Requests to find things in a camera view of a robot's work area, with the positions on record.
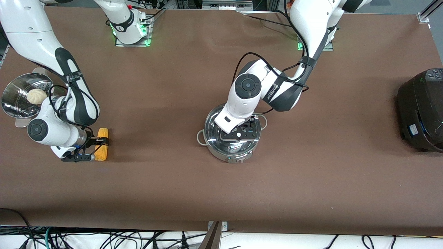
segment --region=stainless steel pot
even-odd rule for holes
[[[45,92],[53,85],[51,79],[38,73],[23,74],[6,86],[1,98],[4,112],[14,118],[26,119],[39,113],[40,107],[28,102],[27,95],[32,89]]]
[[[218,159],[228,163],[243,163],[245,160],[251,158],[253,151],[256,149],[262,126],[257,116],[253,115],[253,123],[257,127],[257,136],[254,140],[222,140],[220,134],[222,130],[215,124],[214,120],[217,114],[221,112],[225,104],[214,108],[208,115],[205,121],[205,128],[197,134],[197,140],[200,133],[203,133],[205,144],[209,151]]]

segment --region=metal frame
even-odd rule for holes
[[[418,21],[420,23],[429,23],[429,16],[442,5],[443,0],[433,0],[422,12],[417,14]]]

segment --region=wire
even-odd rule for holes
[[[49,243],[48,243],[48,236],[49,236],[49,230],[51,229],[51,227],[48,227],[48,229],[46,229],[46,233],[45,233],[45,244],[46,244],[46,249],[50,249],[49,248]]]
[[[250,15],[247,15],[247,16],[250,17],[250,18],[254,18],[254,19],[258,19],[258,20],[262,20],[262,21],[265,21],[265,22],[270,22],[270,23],[275,23],[275,24],[279,24],[279,25],[282,25],[282,26],[290,27],[289,24],[284,24],[284,23],[274,22],[274,21],[271,21],[271,20],[268,20],[268,19],[263,19],[263,18],[260,18],[260,17],[250,16]]]
[[[196,237],[200,237],[200,236],[205,236],[205,235],[206,235],[206,233],[198,234],[198,235],[190,236],[190,237],[188,237],[187,239],[192,239],[192,238],[196,238]],[[181,243],[182,241],[183,241],[183,240],[180,240],[180,241],[178,241],[178,242],[175,242],[174,244],[168,246],[168,247],[165,248],[165,249],[171,249],[174,245],[179,244],[179,243]]]
[[[163,234],[164,231],[159,231],[158,233],[154,233],[154,235],[152,236],[152,238],[150,238],[147,243],[142,247],[142,249],[146,249],[148,247],[148,245],[155,240],[158,236],[160,236],[161,234]]]
[[[366,244],[366,241],[365,241],[365,238],[366,238],[366,237],[369,239],[369,242],[371,243],[371,248]],[[392,240],[392,243],[391,243],[391,249],[394,248],[395,241],[397,240],[397,236],[396,236],[396,235],[394,235],[393,237],[394,237],[394,239]],[[364,245],[367,249],[375,249],[375,248],[374,248],[374,243],[372,242],[372,239],[371,239],[371,237],[370,237],[369,235],[363,235],[363,236],[361,237],[361,241],[363,242],[363,245]]]
[[[280,76],[280,74],[278,74],[278,73],[274,70],[274,68],[271,66],[271,64],[269,64],[269,62],[268,62],[265,58],[263,58],[263,56],[261,56],[261,55],[259,55],[259,54],[257,54],[257,53],[254,53],[254,52],[248,52],[248,53],[244,54],[244,55],[240,58],[240,60],[238,61],[237,66],[235,67],[234,75],[233,75],[233,77],[232,77],[232,83],[231,83],[231,85],[234,84],[235,77],[236,77],[236,75],[237,75],[237,71],[238,71],[238,67],[240,66],[241,61],[242,61],[247,55],[249,55],[249,54],[255,55],[255,56],[257,56],[258,58],[260,58],[260,59],[266,64],[266,66],[267,66],[267,67],[268,67],[268,68],[269,68],[269,69],[270,69],[270,70],[271,70],[271,71],[272,71],[277,77]],[[290,66],[290,67],[288,67],[287,69],[291,69],[291,68],[297,66],[297,64],[295,64],[294,66]],[[289,79],[288,77],[286,77],[285,81],[288,81],[288,82],[290,82],[290,83],[292,83],[292,84],[294,84],[294,85],[296,85],[296,86],[300,86],[300,87],[305,88],[302,92],[305,92],[305,91],[309,90],[309,86],[307,86],[307,85],[305,85],[305,84],[302,84],[302,83],[299,83],[299,82],[295,82],[295,80],[291,80],[291,79]]]
[[[331,243],[329,243],[329,246],[325,249],[331,249],[332,245],[334,244],[335,240],[338,238],[338,234],[331,240]]]
[[[391,243],[391,249],[394,248],[394,245],[395,245],[395,241],[396,241],[396,240],[397,240],[397,236],[394,235],[394,240],[392,240],[392,243]]]
[[[371,247],[372,247],[372,248],[369,248],[369,246],[366,244],[366,242],[365,242],[365,237],[367,237],[367,238],[369,239],[369,242],[371,242]],[[363,242],[363,245],[364,245],[367,249],[374,249],[374,243],[372,243],[372,239],[371,239],[371,237],[369,237],[369,235],[363,235],[363,236],[361,237],[361,241]]]
[[[6,210],[6,211],[10,211],[10,212],[16,213],[16,214],[18,214],[22,218],[22,220],[26,224],[26,227],[29,230],[30,237],[31,237],[32,241],[34,242],[34,249],[37,249],[37,245],[35,244],[34,234],[33,234],[32,230],[31,230],[31,225],[29,224],[28,220],[23,216],[23,214],[20,213],[19,211],[15,210],[15,209],[12,209],[12,208],[0,208],[0,210]]]
[[[158,15],[160,12],[162,12],[162,11],[165,11],[167,8],[162,8],[162,9],[160,9],[159,11],[157,11],[155,14],[153,14],[151,17],[148,17],[148,18],[146,18],[146,19],[142,19],[141,21],[142,22],[144,22],[144,21],[146,21],[146,20],[149,20],[149,19],[151,19],[151,18],[154,18],[154,16],[156,16],[156,15]]]

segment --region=table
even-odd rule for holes
[[[402,83],[441,66],[415,16],[344,15],[311,89],[292,111],[267,115],[250,160],[227,164],[195,136],[226,102],[244,53],[279,69],[300,58],[290,28],[234,11],[168,10],[151,47],[121,48],[100,9],[47,13],[100,104],[93,128],[109,128],[112,146],[106,162],[62,163],[0,114],[0,206],[31,225],[206,230],[223,220],[238,232],[442,233],[443,157],[401,140],[394,105]],[[1,87],[33,68],[10,50]],[[0,224],[21,223],[2,213]]]

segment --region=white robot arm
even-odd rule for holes
[[[290,19],[303,41],[304,54],[293,77],[263,60],[247,63],[229,91],[228,101],[215,118],[226,133],[246,122],[260,99],[279,112],[291,110],[326,44],[333,38],[345,11],[354,12],[371,0],[295,0]]]
[[[137,10],[129,10],[124,0],[94,0],[109,18],[123,43],[136,43],[145,34]],[[58,75],[66,84],[66,96],[46,98],[40,113],[28,125],[34,141],[50,145],[59,158],[90,146],[91,132],[83,128],[95,122],[100,107],[71,53],[55,37],[39,0],[0,0],[0,22],[10,45],[26,59]]]

